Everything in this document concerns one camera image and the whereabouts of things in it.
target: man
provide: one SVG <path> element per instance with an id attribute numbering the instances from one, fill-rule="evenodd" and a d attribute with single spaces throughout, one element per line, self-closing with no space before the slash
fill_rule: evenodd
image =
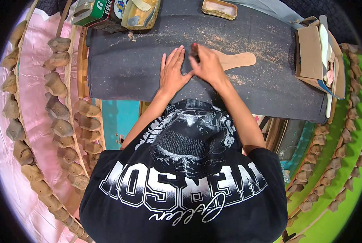
<path id="1" fill-rule="evenodd" d="M 216 54 L 199 45 L 200 63 L 189 57 L 193 70 L 182 76 L 184 55 L 183 46 L 163 55 L 152 103 L 121 150 L 100 155 L 80 207 L 96 243 L 273 242 L 286 227 L 278 156 Z M 198 100 L 169 104 L 193 75 L 228 113 Z"/>

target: cardboard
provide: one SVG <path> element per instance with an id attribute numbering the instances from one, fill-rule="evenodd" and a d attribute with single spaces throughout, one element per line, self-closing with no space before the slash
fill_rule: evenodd
<path id="1" fill-rule="evenodd" d="M 296 78 L 328 93 L 338 100 L 345 98 L 345 72 L 343 54 L 333 35 L 332 51 L 339 62 L 335 89 L 331 92 L 324 84 L 322 75 L 321 45 L 318 25 L 298 29 L 296 33 Z"/>

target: pink plastic sheet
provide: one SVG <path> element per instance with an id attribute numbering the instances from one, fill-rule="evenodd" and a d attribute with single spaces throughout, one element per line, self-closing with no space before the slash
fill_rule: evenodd
<path id="1" fill-rule="evenodd" d="M 45 110 L 47 99 L 44 85 L 46 80 L 43 76 L 49 71 L 42 68 L 42 65 L 52 54 L 47 42 L 55 37 L 59 21 L 59 13 L 50 16 L 46 21 L 41 15 L 33 14 L 21 52 L 19 93 L 25 128 L 39 166 L 60 201 L 71 214 L 78 218 L 80 199 L 75 193 L 74 187 L 67 180 L 66 172 L 60 167 L 57 159 L 57 146 L 52 144 L 51 119 Z M 71 24 L 65 22 L 61 36 L 69 37 L 70 30 Z M 72 104 L 78 100 L 76 62 L 79 33 L 80 29 L 76 34 L 72 61 Z M 3 57 L 12 49 L 12 45 L 8 43 Z M 59 67 L 56 71 L 63 80 L 64 68 Z M 7 69 L 0 68 L 0 86 L 8 73 Z M 22 175 L 20 164 L 13 157 L 14 143 L 5 135 L 9 120 L 4 118 L 1 113 L 7 94 L 0 90 L 0 184 L 5 192 L 6 200 L 34 242 L 70 242 L 74 234 L 56 220 L 47 207 L 39 201 L 37 194 L 30 188 L 30 183 Z"/>

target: graphic print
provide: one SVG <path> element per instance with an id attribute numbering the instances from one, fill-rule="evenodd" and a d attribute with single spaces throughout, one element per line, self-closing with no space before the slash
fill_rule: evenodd
<path id="1" fill-rule="evenodd" d="M 125 205 L 146 207 L 150 221 L 212 221 L 267 187 L 254 163 L 226 160 L 235 131 L 226 112 L 207 103 L 169 105 L 135 146 L 147 162 L 117 161 L 99 188 Z"/>

